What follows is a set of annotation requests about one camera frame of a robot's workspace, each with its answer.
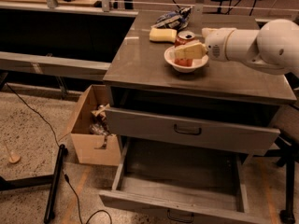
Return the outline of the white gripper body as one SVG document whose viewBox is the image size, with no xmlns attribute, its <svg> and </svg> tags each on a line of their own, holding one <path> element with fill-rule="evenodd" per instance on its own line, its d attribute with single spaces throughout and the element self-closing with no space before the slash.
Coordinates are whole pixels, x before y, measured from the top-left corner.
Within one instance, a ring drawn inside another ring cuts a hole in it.
<svg viewBox="0 0 299 224">
<path fill-rule="evenodd" d="M 235 28 L 220 28 L 205 37 L 207 54 L 215 61 L 227 62 L 227 43 Z"/>
</svg>

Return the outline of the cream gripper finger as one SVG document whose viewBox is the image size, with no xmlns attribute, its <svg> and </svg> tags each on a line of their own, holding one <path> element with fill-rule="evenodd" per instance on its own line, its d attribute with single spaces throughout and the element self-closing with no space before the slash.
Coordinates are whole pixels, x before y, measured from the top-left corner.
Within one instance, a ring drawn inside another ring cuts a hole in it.
<svg viewBox="0 0 299 224">
<path fill-rule="evenodd" d="M 217 31 L 217 28 L 203 28 L 202 29 L 202 37 L 207 37 L 208 35 L 210 35 L 211 33 Z"/>
<path fill-rule="evenodd" d="M 201 42 L 190 42 L 175 47 L 176 59 L 202 59 L 207 54 L 206 46 Z"/>
</svg>

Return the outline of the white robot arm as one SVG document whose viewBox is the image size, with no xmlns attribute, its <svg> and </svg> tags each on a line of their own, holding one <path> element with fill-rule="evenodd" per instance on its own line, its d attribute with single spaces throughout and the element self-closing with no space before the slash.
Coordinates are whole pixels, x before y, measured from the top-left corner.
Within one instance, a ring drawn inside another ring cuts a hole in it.
<svg viewBox="0 0 299 224">
<path fill-rule="evenodd" d="M 203 28 L 205 43 L 191 41 L 177 46 L 176 59 L 234 61 L 271 75 L 293 73 L 299 77 L 299 25 L 272 20 L 260 30 Z"/>
</svg>

